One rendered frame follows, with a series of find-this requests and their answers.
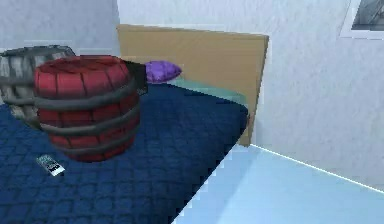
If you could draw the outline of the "purple pillow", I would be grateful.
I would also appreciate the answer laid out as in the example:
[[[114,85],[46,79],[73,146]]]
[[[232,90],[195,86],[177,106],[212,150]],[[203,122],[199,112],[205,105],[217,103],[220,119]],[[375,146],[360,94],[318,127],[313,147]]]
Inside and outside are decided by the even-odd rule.
[[[169,61],[150,61],[145,64],[149,83],[164,83],[175,79],[182,73],[182,69]]]

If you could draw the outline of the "black flat box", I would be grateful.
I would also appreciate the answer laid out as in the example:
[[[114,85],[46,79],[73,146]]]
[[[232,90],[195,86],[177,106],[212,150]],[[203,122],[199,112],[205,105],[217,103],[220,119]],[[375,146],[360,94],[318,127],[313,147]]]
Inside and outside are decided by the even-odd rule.
[[[136,62],[127,61],[127,60],[125,60],[125,65],[128,71],[135,78],[137,93],[139,95],[146,94],[148,92],[146,66],[141,63],[136,63]]]

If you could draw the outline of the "white framed wall picture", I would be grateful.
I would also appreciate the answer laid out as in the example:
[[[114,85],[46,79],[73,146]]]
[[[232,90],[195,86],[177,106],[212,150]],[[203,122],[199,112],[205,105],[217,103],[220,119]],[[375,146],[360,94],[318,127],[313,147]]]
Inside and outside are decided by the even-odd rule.
[[[340,37],[384,40],[384,0],[350,0]]]

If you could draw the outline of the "red barrel with grey hoops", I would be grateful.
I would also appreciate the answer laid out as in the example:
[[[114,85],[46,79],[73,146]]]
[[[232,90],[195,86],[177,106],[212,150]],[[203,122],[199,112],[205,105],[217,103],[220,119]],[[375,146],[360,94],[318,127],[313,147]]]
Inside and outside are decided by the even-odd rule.
[[[35,69],[35,106],[51,144],[82,162],[110,159],[133,145],[139,94],[125,61],[74,56]]]

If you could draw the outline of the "bed with blue quilt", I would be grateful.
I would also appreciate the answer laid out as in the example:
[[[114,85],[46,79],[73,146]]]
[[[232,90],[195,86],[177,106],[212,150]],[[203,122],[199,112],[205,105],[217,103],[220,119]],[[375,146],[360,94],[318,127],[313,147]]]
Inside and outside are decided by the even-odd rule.
[[[121,25],[122,60],[182,73],[139,95],[133,145],[82,162],[0,105],[0,224],[171,224],[228,151],[252,136],[264,35]],[[65,168],[52,176],[37,162]]]

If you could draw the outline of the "small silver remote control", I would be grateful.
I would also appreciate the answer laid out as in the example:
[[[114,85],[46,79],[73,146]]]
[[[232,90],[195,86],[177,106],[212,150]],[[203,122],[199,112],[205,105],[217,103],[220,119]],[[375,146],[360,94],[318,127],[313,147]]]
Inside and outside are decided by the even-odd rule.
[[[36,162],[52,176],[61,175],[65,171],[62,165],[47,154],[37,157]]]

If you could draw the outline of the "grey barrel with dark hoops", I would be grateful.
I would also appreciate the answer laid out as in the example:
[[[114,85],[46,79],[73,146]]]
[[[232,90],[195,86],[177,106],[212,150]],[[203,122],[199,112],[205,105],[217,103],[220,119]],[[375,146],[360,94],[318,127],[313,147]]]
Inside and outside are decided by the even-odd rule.
[[[14,118],[41,129],[34,106],[35,68],[74,55],[69,46],[63,45],[22,47],[0,53],[0,96]]]

